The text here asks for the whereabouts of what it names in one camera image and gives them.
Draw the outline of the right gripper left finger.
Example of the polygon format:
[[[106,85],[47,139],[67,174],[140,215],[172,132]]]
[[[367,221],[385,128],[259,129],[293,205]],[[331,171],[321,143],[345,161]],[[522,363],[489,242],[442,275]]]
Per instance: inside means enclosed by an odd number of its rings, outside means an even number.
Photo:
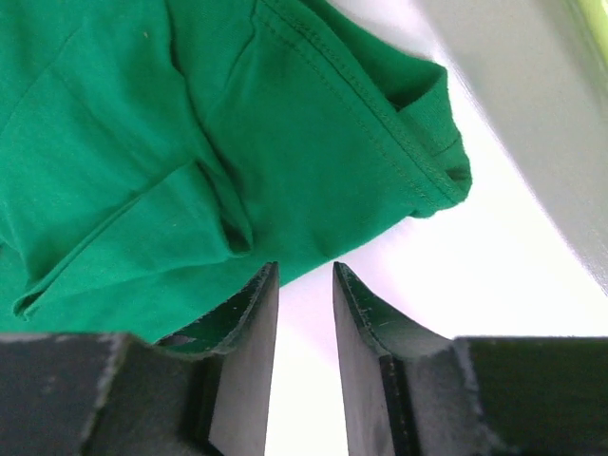
[[[279,273],[264,265],[155,344],[119,332],[1,337],[5,455],[261,455]]]

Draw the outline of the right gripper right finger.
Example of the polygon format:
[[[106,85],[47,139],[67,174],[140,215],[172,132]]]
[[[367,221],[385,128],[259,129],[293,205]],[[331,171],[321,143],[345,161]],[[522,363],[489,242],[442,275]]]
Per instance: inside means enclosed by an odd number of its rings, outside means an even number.
[[[350,454],[606,453],[605,338],[448,339],[332,275]]]

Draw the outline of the green t shirt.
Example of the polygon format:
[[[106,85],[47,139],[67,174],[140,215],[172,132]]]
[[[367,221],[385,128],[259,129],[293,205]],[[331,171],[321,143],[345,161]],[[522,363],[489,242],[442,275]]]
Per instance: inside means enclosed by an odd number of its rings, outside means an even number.
[[[1,328],[148,341],[472,179],[442,66],[325,1],[1,5]]]

